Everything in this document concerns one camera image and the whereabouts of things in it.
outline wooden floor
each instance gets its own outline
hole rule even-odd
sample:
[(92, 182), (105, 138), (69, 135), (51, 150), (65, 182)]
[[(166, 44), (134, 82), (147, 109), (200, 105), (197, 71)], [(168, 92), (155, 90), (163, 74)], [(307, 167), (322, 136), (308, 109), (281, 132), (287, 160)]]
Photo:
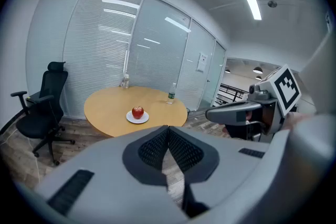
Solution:
[[(205, 110), (190, 112), (184, 127), (209, 135), (229, 137), (228, 134), (222, 132), (222, 126), (208, 121), (204, 112)], [(75, 145), (65, 142), (53, 142), (54, 157), (61, 163), (71, 159), (95, 142), (107, 139), (106, 136), (95, 131), (86, 120), (63, 118), (60, 124), (66, 128), (64, 132), (61, 132), (61, 137), (76, 141)], [(38, 158), (33, 155), (32, 149), (39, 141), (37, 139), (29, 140), (23, 136), (16, 130), (15, 123), (0, 136), (0, 152), (3, 160), (8, 165), (13, 179), (24, 183), (30, 188), (34, 188), (45, 175), (55, 168), (47, 145), (38, 151), (40, 155)], [(180, 205), (184, 190), (184, 177), (169, 151), (164, 158), (162, 172), (167, 176), (169, 194)]]

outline round table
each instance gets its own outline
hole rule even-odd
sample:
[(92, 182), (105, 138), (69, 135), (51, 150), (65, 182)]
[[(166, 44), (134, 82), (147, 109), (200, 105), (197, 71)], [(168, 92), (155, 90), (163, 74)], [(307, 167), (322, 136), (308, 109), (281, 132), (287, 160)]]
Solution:
[[(93, 127), (113, 137), (160, 125), (182, 126), (187, 109), (177, 98), (166, 104), (167, 98), (167, 93), (146, 87), (110, 87), (93, 93), (84, 104), (84, 113)], [(134, 124), (126, 119), (135, 106), (149, 114), (147, 122)]]

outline white plate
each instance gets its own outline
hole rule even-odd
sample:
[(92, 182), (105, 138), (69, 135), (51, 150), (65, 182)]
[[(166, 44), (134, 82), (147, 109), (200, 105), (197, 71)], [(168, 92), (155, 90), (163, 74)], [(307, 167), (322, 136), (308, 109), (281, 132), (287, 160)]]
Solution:
[(135, 117), (133, 117), (132, 110), (131, 110), (131, 111), (127, 112), (126, 119), (128, 121), (132, 122), (132, 123), (140, 124), (140, 123), (144, 123), (147, 120), (149, 120), (149, 115), (148, 115), (147, 112), (144, 111), (142, 117), (137, 120)]

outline cable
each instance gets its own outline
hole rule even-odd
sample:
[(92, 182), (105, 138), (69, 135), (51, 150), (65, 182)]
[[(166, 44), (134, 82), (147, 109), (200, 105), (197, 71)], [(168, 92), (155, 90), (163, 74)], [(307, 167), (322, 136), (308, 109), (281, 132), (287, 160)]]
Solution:
[[(30, 147), (33, 149), (33, 146), (30, 143), (30, 139), (27, 137), (28, 139), (28, 143), (30, 145)], [(38, 170), (38, 164), (37, 164), (37, 158), (35, 157), (35, 161), (36, 161), (36, 167), (37, 167), (37, 175), (38, 175), (38, 182), (40, 183), (40, 171)]]
[(9, 137), (7, 137), (6, 141), (4, 143), (1, 143), (0, 146), (2, 146), (3, 144), (7, 143), (8, 139), (17, 131), (17, 129), (15, 129), (15, 131), (13, 133), (11, 133), (11, 135)]

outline clear bottle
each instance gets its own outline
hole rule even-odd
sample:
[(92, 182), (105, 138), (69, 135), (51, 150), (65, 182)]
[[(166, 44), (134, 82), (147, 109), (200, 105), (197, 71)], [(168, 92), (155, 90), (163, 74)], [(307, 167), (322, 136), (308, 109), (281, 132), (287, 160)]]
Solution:
[(172, 104), (175, 98), (176, 92), (176, 83), (174, 82), (173, 85), (170, 87), (167, 104)]
[(129, 83), (130, 83), (130, 75), (124, 74), (124, 78), (122, 80), (122, 87), (127, 89), (129, 87)]

